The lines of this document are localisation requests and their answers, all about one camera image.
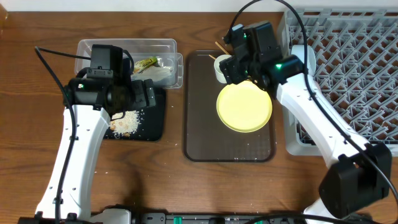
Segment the white cup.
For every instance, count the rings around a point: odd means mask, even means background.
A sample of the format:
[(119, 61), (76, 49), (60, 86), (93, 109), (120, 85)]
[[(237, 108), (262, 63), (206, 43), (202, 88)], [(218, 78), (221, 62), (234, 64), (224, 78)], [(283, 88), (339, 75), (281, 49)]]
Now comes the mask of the white cup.
[(215, 70), (215, 75), (216, 75), (216, 79), (220, 82), (220, 83), (223, 83), (223, 84), (226, 84), (226, 79), (225, 79), (225, 77), (224, 77), (224, 75), (223, 75), (223, 72), (221, 71), (221, 69), (220, 69), (220, 62), (222, 61), (222, 60), (225, 60), (225, 59), (227, 59), (227, 58), (230, 58), (231, 56), (230, 55), (226, 55), (226, 54), (224, 54), (224, 55), (220, 55), (220, 56), (218, 56), (217, 58), (216, 58), (216, 60), (214, 61), (214, 70)]

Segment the green snack wrapper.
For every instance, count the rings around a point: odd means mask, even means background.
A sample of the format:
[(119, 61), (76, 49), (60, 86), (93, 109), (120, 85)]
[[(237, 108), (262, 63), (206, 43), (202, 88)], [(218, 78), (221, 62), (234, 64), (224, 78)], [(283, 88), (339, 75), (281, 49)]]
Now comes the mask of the green snack wrapper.
[(142, 73), (144, 70), (157, 63), (156, 57), (149, 57), (134, 63), (133, 73)]

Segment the white tissue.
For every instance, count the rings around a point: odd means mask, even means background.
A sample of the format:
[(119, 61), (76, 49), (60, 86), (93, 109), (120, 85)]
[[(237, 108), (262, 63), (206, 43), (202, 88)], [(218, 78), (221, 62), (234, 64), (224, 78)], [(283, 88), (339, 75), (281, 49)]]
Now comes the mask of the white tissue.
[(173, 67), (150, 66), (140, 73), (131, 75), (131, 80), (151, 79), (158, 86), (171, 85), (174, 81), (174, 71)]

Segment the yellow plate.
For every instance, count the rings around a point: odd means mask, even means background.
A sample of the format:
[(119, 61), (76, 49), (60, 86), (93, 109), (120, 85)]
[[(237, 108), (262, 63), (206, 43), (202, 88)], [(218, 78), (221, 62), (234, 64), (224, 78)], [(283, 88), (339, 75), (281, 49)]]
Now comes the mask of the yellow plate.
[(272, 109), (269, 94), (250, 81), (226, 85), (216, 100), (216, 111), (221, 122), (239, 133), (261, 129), (269, 122)]

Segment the light blue bowl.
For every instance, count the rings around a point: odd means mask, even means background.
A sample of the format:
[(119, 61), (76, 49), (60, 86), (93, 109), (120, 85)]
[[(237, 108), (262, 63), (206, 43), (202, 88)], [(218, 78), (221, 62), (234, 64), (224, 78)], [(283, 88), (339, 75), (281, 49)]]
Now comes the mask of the light blue bowl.
[[(296, 55), (301, 62), (304, 62), (304, 45), (293, 45), (291, 48), (291, 54)], [(308, 74), (314, 76), (316, 72), (316, 59), (315, 52), (311, 46), (307, 46), (307, 68)]]

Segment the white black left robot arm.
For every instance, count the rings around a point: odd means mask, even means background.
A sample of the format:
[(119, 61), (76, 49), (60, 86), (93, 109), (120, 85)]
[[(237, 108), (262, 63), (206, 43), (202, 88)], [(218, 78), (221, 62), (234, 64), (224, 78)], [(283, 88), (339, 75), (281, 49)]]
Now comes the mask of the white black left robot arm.
[(63, 133), (48, 187), (33, 223), (131, 223), (124, 207), (91, 213), (91, 186), (98, 153), (116, 113), (155, 106), (151, 79), (72, 78), (65, 96)]

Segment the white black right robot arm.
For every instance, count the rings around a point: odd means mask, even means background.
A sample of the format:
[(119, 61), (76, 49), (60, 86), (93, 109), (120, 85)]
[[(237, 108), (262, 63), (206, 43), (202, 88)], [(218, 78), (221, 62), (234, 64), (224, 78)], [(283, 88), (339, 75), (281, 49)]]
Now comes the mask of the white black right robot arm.
[(245, 52), (220, 62), (227, 84), (251, 81), (287, 108), (313, 139), (328, 168), (319, 199), (297, 219), (304, 223), (347, 223), (348, 217), (397, 191), (390, 181), (392, 154), (385, 144), (372, 145), (350, 128), (313, 80), (315, 52), (304, 45), (283, 57)]

